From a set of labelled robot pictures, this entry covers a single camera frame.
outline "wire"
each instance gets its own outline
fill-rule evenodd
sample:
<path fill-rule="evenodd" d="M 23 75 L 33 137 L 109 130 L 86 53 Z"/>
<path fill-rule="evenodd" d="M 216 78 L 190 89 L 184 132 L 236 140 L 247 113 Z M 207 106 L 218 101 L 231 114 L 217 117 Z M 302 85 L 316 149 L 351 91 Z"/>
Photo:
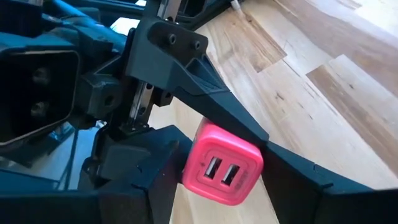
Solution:
<path fill-rule="evenodd" d="M 240 11 L 241 10 L 241 5 L 240 5 L 238 0 L 231 0 L 231 5 L 232 5 L 232 8 L 235 11 Z"/>

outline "metal rod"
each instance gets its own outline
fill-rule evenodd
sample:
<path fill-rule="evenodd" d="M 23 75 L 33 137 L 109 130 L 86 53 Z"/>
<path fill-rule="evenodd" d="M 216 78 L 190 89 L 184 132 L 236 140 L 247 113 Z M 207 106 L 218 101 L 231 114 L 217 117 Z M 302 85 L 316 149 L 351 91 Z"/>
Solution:
<path fill-rule="evenodd" d="M 73 161 L 75 160 L 78 136 L 79 136 L 79 129 L 76 129 L 73 135 L 72 149 L 70 151 L 70 157 L 67 164 L 67 177 L 65 178 L 65 186 L 63 187 L 63 190 L 69 189 L 70 178 L 72 177 L 72 171 L 73 171 Z"/>
<path fill-rule="evenodd" d="M 172 22 L 177 17 L 181 0 L 162 0 L 157 15 L 162 19 L 168 19 Z M 137 117 L 145 113 L 152 96 L 154 87 L 145 82 L 139 82 L 137 91 L 134 95 L 133 104 L 129 114 L 128 125 L 133 126 Z"/>

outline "wooden floor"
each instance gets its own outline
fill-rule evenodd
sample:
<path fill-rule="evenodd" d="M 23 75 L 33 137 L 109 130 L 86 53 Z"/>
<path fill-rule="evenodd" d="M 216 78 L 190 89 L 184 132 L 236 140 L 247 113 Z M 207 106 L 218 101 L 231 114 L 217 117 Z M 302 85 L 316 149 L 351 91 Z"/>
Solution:
<path fill-rule="evenodd" d="M 375 189 L 398 187 L 398 1 L 247 0 L 198 30 L 271 140 Z M 191 138 L 201 116 L 174 99 L 155 127 Z M 180 186 L 173 224 L 278 223 L 261 181 L 227 207 Z"/>

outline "pink usb charger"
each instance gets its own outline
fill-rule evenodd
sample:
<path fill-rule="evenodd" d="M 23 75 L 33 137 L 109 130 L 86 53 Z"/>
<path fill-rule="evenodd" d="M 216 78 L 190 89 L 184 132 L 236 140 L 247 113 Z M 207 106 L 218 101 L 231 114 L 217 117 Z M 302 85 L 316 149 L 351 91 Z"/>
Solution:
<path fill-rule="evenodd" d="M 183 172 L 183 185 L 225 205 L 244 201 L 263 167 L 260 150 L 204 119 Z"/>

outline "usb port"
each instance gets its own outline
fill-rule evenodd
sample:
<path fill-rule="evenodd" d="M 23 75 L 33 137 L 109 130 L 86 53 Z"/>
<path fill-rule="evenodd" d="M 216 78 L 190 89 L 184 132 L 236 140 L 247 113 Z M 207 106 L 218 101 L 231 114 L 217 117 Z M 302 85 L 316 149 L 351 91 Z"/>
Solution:
<path fill-rule="evenodd" d="M 234 180 L 234 177 L 238 173 L 239 168 L 240 168 L 239 166 L 231 164 L 222 180 L 222 183 L 230 186 L 232 183 L 232 180 Z"/>
<path fill-rule="evenodd" d="M 219 159 L 217 157 L 213 157 L 211 159 L 211 161 L 210 161 L 210 165 L 207 167 L 205 176 L 210 178 L 210 179 L 213 179 L 214 176 L 216 175 L 216 172 L 217 172 L 218 168 L 221 165 L 221 161 L 222 161 L 222 159 Z"/>

